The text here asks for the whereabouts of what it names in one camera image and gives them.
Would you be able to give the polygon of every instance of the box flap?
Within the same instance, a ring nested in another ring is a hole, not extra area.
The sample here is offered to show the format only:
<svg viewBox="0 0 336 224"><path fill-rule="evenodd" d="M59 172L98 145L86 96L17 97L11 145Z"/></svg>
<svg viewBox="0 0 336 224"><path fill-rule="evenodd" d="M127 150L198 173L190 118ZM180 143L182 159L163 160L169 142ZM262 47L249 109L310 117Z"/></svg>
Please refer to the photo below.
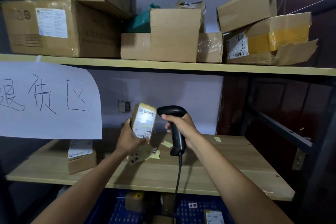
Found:
<svg viewBox="0 0 336 224"><path fill-rule="evenodd" d="M273 66L288 66L306 62L317 48L317 39L302 44L287 44L281 46L271 61Z"/></svg>
<svg viewBox="0 0 336 224"><path fill-rule="evenodd" d="M151 27L189 27L201 25L201 9L151 9Z"/></svg>

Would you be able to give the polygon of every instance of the packing tape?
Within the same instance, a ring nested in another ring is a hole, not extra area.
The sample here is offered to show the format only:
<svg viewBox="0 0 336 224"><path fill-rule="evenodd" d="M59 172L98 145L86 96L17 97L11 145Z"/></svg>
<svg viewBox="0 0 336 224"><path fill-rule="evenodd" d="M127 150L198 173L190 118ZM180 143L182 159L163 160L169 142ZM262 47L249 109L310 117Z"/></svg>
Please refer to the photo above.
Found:
<svg viewBox="0 0 336 224"><path fill-rule="evenodd" d="M249 55L277 51L286 44L306 43L309 36L309 26L285 28L271 31L267 34L247 37Z"/></svg>

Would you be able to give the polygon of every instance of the finger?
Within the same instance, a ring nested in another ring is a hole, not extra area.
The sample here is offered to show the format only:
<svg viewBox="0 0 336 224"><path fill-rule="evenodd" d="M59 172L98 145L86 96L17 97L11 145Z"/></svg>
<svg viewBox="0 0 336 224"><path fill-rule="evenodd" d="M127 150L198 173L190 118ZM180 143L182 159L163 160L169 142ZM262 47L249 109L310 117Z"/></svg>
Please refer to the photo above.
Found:
<svg viewBox="0 0 336 224"><path fill-rule="evenodd" d="M162 116L162 119L166 120L166 121L170 121L170 122L176 122L178 119L180 119L179 117L175 117L173 115L166 115L166 114L163 114Z"/></svg>

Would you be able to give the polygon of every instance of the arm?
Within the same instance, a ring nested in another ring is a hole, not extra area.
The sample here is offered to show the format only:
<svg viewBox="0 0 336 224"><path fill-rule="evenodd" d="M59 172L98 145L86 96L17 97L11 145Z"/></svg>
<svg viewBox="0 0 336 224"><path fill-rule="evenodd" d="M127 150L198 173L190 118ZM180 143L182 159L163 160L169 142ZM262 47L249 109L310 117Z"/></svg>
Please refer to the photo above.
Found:
<svg viewBox="0 0 336 224"><path fill-rule="evenodd" d="M124 158L132 153L146 138L133 136L127 119L121 129L115 151L83 176L60 197L55 199L32 222L32 224L76 224L83 223L95 205L107 182Z"/></svg>
<svg viewBox="0 0 336 224"><path fill-rule="evenodd" d="M232 165L201 133L190 117L162 115L174 122L203 164L236 224L293 224L250 179Z"/></svg>

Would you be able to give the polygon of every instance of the white paper sign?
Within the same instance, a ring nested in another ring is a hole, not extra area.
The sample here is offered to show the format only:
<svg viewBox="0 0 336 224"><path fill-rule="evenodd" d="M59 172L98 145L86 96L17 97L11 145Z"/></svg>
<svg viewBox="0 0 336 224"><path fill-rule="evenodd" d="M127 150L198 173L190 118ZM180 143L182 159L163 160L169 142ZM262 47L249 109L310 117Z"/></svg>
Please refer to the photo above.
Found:
<svg viewBox="0 0 336 224"><path fill-rule="evenodd" d="M98 87L86 69L0 62L0 136L101 139Z"/></svg>
<svg viewBox="0 0 336 224"><path fill-rule="evenodd" d="M92 154L92 140L76 140L70 142L68 159L76 158L86 154Z"/></svg>

